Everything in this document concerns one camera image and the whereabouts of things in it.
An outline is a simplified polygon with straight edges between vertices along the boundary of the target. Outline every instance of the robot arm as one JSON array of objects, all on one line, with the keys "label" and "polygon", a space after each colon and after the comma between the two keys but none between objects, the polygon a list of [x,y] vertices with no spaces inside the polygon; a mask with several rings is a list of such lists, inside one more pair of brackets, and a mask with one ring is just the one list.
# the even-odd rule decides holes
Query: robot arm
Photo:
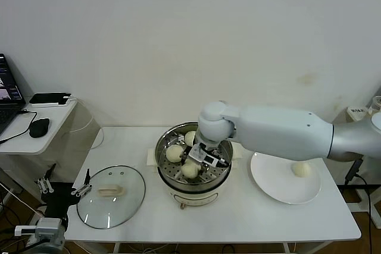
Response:
[{"label": "robot arm", "polygon": [[308,111],[212,102],[199,116],[197,144],[189,156],[203,162],[200,149],[212,150],[222,140],[248,150],[294,161],[330,158],[352,161],[360,155],[381,157],[381,113],[372,119],[332,125]]}]

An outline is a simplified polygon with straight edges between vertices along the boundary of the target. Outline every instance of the white wall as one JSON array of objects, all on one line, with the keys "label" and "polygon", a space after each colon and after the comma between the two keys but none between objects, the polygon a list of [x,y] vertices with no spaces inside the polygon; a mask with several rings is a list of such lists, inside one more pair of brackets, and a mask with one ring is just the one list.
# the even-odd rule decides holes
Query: white wall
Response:
[{"label": "white wall", "polygon": [[0,0],[23,90],[72,92],[101,125],[173,125],[221,99],[333,120],[380,86],[380,35],[380,0]]}]

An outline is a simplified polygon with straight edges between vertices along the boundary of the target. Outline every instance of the keyboard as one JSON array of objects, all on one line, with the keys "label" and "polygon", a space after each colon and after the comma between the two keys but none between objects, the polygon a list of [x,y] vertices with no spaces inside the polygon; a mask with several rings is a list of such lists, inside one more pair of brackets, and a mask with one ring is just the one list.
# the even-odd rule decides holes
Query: keyboard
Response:
[{"label": "keyboard", "polygon": [[0,109],[0,124],[8,122],[10,117],[16,112],[16,109]]}]

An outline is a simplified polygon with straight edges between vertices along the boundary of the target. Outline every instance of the glass lid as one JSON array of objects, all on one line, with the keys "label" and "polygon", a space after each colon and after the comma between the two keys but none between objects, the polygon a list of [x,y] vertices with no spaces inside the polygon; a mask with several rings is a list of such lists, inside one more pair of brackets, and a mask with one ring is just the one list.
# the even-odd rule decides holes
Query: glass lid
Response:
[{"label": "glass lid", "polygon": [[91,191],[77,204],[80,219],[90,227],[108,229],[130,219],[145,194],[142,175],[128,166],[108,167],[90,180]]}]

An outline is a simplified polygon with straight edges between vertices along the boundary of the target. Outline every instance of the white plate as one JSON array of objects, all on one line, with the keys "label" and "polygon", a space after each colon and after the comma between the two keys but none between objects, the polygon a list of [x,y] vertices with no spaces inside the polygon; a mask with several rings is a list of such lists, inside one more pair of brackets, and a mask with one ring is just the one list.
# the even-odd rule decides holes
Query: white plate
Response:
[{"label": "white plate", "polygon": [[269,196],[293,205],[313,200],[321,189],[320,175],[311,166],[311,175],[300,178],[293,174],[291,165],[295,161],[254,153],[251,158],[251,174],[259,187]]}]

